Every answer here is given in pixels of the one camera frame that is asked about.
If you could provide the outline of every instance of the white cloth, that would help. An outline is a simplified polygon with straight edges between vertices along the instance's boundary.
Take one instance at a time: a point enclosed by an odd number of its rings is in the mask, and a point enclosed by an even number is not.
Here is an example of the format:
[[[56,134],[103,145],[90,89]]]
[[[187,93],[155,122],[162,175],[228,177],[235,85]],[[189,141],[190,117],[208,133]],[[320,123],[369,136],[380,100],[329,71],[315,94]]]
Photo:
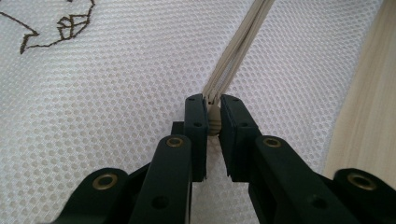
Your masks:
[[[148,163],[251,3],[1,0],[0,223],[50,222],[86,175]],[[317,171],[380,3],[276,1],[228,92]],[[191,222],[257,223],[213,138],[207,170]]]

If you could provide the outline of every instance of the black plastic part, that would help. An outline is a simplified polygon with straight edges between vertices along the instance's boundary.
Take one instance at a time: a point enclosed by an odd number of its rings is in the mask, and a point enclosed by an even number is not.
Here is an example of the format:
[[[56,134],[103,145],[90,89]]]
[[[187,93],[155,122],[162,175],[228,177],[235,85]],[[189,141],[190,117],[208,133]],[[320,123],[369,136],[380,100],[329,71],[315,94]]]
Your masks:
[[[114,175],[117,180],[109,189],[96,189],[93,182],[101,175]],[[123,189],[128,175],[119,169],[105,168],[88,175],[70,196],[66,206],[52,224],[99,224],[116,223],[127,218],[128,214],[120,214],[118,208],[125,205]]]
[[[361,223],[396,223],[396,191],[378,177],[344,169],[335,173],[333,185]]]
[[[248,182],[254,140],[262,134],[241,100],[230,95],[221,95],[220,100],[219,141],[227,175],[231,176],[233,182]]]
[[[191,140],[192,181],[201,182],[206,177],[206,146],[209,124],[206,103],[202,94],[186,99],[184,135]]]
[[[254,163],[277,204],[274,223],[359,223],[286,141],[255,142]]]
[[[155,151],[129,223],[189,223],[190,199],[191,141],[167,136]]]
[[[128,180],[123,191],[125,195],[125,203],[118,209],[121,214],[126,215],[122,215],[121,217],[125,218],[119,219],[118,223],[128,223],[132,211],[134,211],[134,205],[136,204],[137,196],[142,189],[143,182],[145,181],[149,170],[149,166],[150,163],[128,175]]]
[[[184,122],[183,121],[175,121],[172,124],[172,132],[171,134],[184,134]]]
[[[252,164],[251,179],[248,185],[248,194],[261,224],[274,223],[277,209],[276,200],[265,183],[259,168]]]

